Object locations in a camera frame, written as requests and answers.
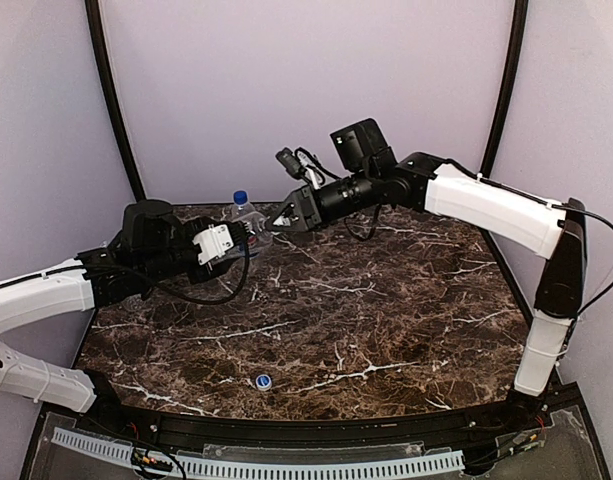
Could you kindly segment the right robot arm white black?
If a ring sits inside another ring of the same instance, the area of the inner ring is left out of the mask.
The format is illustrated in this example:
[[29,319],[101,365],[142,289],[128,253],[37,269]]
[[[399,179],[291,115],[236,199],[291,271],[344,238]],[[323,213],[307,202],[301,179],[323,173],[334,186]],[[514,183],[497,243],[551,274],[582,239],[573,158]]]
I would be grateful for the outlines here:
[[581,309],[587,270],[583,204],[532,196],[453,159],[416,152],[398,161],[372,118],[330,138],[349,176],[294,190],[269,217],[267,230],[320,230],[363,209],[390,205],[454,218],[524,246],[545,266],[514,389],[540,396]]

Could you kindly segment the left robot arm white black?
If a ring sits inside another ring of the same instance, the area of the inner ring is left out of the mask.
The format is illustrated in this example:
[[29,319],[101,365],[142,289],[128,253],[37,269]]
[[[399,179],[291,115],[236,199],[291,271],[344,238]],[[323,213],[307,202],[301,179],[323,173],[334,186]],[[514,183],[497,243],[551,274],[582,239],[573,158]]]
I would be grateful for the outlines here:
[[[0,282],[0,335],[49,317],[101,309],[158,289],[186,302],[201,299],[165,286],[184,275],[205,282],[228,271],[227,255],[250,252],[251,232],[241,221],[209,217],[180,220],[162,200],[128,205],[109,245],[79,253],[48,269]],[[117,396],[105,376],[60,367],[0,341],[0,392],[86,413]]]

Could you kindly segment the clear unlabeled plastic bottle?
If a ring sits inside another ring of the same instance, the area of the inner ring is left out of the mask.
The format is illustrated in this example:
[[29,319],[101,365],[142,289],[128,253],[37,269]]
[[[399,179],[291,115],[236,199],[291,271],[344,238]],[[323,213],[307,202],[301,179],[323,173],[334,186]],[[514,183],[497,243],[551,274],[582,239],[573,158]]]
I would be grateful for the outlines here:
[[273,235],[266,229],[267,217],[260,212],[249,212],[232,218],[244,224],[248,232],[247,244],[251,258],[263,253],[273,241]]

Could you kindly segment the blue white Pocari cap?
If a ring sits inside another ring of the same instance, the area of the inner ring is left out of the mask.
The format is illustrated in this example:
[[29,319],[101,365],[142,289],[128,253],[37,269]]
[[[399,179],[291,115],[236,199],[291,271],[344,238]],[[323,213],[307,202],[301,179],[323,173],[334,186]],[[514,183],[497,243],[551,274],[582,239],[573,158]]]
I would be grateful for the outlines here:
[[260,374],[255,378],[255,387],[260,391],[268,391],[272,388],[272,378],[268,374]]

